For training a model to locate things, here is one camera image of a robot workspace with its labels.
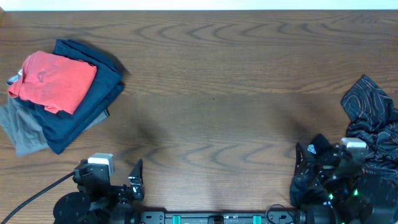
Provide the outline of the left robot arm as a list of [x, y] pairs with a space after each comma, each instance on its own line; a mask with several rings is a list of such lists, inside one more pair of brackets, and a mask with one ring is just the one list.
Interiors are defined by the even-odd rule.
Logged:
[[109, 165], [82, 160], [73, 171], [78, 190], [57, 201], [55, 223], [140, 223], [132, 205], [144, 199], [142, 170], [140, 159], [128, 176], [130, 185], [118, 186], [110, 182]]

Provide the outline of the red t-shirt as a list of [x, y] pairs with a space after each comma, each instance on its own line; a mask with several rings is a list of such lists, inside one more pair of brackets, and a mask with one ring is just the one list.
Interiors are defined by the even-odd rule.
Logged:
[[96, 76], [96, 66], [82, 60], [37, 51], [22, 64], [18, 81], [11, 84], [11, 98], [42, 105], [51, 113], [73, 114]]

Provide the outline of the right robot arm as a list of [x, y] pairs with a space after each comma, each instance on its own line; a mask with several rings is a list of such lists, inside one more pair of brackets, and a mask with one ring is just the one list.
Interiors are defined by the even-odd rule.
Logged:
[[294, 223], [394, 223], [397, 193], [364, 170], [366, 147], [296, 145]]

